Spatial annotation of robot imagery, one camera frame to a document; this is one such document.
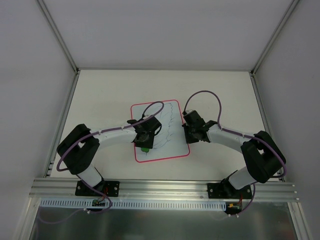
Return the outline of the green whiteboard eraser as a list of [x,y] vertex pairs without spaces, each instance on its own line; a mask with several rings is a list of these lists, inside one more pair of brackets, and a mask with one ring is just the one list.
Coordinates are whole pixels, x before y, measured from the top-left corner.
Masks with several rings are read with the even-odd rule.
[[145,147],[142,147],[141,148],[141,151],[144,152],[144,153],[148,153],[150,151],[149,148],[145,148]]

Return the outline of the pink framed whiteboard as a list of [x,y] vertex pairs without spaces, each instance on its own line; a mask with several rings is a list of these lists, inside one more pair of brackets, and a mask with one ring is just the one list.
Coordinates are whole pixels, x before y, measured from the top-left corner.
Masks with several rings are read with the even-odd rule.
[[190,147],[186,143],[180,103],[176,99],[164,100],[164,108],[155,117],[161,123],[161,130],[154,137],[153,148],[148,153],[134,147],[135,160],[149,163],[160,160],[187,157]]

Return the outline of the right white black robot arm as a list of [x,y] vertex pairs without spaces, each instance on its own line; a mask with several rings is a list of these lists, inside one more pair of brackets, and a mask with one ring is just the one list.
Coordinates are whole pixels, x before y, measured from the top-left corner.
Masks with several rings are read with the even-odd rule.
[[195,110],[182,113],[182,125],[187,144],[207,142],[219,144],[242,154],[245,167],[224,178],[208,189],[210,198],[235,199],[254,183],[266,183],[280,168],[286,166],[286,159],[271,136],[265,131],[254,135],[236,133],[222,128],[218,122],[205,120]]

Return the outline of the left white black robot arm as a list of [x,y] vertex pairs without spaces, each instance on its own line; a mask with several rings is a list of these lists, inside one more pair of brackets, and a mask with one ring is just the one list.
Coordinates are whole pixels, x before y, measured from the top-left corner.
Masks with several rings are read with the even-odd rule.
[[124,143],[133,143],[138,148],[150,150],[161,129],[162,124],[154,116],[139,121],[131,119],[124,126],[103,130],[93,130],[82,123],[67,135],[56,151],[66,170],[84,181],[92,195],[98,196],[104,191],[104,180],[92,164],[97,151]]

